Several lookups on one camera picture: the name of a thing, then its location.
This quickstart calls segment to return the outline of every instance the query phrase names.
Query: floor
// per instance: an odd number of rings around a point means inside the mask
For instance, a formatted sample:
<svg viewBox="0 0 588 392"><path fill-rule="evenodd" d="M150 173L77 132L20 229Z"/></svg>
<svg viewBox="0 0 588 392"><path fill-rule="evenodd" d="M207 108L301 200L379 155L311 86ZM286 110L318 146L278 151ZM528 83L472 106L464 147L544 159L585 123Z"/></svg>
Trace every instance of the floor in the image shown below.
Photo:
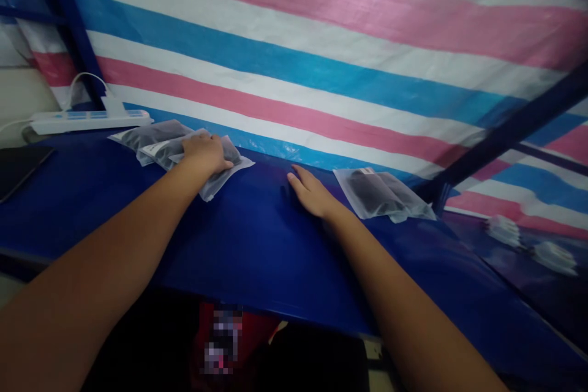
<svg viewBox="0 0 588 392"><path fill-rule="evenodd" d="M0 274L0 308L25 286L23 283ZM367 357L377 360L382 354L382 345L364 340ZM390 378L386 372L369 371L369 386L372 392L394 392Z"/></svg>

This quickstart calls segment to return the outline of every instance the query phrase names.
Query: finger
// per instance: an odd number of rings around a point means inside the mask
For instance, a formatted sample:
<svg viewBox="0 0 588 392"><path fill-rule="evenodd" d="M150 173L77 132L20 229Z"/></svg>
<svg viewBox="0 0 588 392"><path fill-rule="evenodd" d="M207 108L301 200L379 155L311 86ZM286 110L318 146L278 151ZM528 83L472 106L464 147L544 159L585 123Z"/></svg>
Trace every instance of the finger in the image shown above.
<svg viewBox="0 0 588 392"><path fill-rule="evenodd" d="M298 198L300 198L304 192L307 192L307 188L302 184L302 182L300 182L300 179L298 179L294 173L288 173L288 182L290 183L290 185L292 186L292 188L294 189L294 191L296 192L296 195L298 196Z"/></svg>
<svg viewBox="0 0 588 392"><path fill-rule="evenodd" d="M300 176L300 179L302 180L303 183L308 182L310 179L315 179L314 175L311 172L309 172L308 170L306 170L304 167L300 167L299 165L292 164L292 168L294 170L296 170L296 172L298 173L298 176Z"/></svg>

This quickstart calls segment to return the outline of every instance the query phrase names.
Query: wall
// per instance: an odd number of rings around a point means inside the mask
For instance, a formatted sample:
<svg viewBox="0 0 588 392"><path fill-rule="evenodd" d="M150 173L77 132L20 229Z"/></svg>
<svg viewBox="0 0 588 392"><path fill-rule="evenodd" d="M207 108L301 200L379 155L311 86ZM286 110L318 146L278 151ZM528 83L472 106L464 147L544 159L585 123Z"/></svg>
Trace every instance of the wall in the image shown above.
<svg viewBox="0 0 588 392"><path fill-rule="evenodd" d="M0 69L0 126L26 119L38 111L56 111L59 107L38 70L30 67ZM0 132L0 148L25 145L21 137L24 124L15 124Z"/></svg>

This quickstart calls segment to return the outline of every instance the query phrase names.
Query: striped tarpaulin wall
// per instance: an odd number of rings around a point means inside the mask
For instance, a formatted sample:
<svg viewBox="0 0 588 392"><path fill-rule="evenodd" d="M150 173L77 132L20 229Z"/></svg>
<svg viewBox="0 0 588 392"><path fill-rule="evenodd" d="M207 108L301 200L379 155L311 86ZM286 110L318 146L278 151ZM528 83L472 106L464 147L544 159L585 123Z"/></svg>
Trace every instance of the striped tarpaulin wall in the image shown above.
<svg viewBox="0 0 588 392"><path fill-rule="evenodd" d="M4 6L39 13L50 13L44 0L0 0ZM13 49L35 66L45 77L57 102L65 108L69 101L69 85L76 75L74 64L67 53L57 29L46 24L3 18L0 32ZM74 103L86 102L89 96L82 85L73 94Z"/></svg>
<svg viewBox="0 0 588 392"><path fill-rule="evenodd" d="M129 107L326 169L391 170L411 185L563 78L588 45L588 0L77 3ZM38 49L65 83L62 53ZM576 106L529 141L557 143L587 116Z"/></svg>
<svg viewBox="0 0 588 392"><path fill-rule="evenodd" d="M588 165L588 124L543 148ZM474 216L502 214L524 227L588 239L588 178L509 151L457 186L447 209Z"/></svg>

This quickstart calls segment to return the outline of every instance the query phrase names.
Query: black tablet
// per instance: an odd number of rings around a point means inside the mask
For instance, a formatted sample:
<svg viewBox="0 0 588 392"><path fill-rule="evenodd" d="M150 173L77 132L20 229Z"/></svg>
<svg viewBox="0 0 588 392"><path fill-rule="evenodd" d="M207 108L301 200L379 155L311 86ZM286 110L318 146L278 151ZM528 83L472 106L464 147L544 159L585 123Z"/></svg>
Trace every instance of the black tablet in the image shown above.
<svg viewBox="0 0 588 392"><path fill-rule="evenodd" d="M47 146L0 149L0 203L6 201L53 150Z"/></svg>

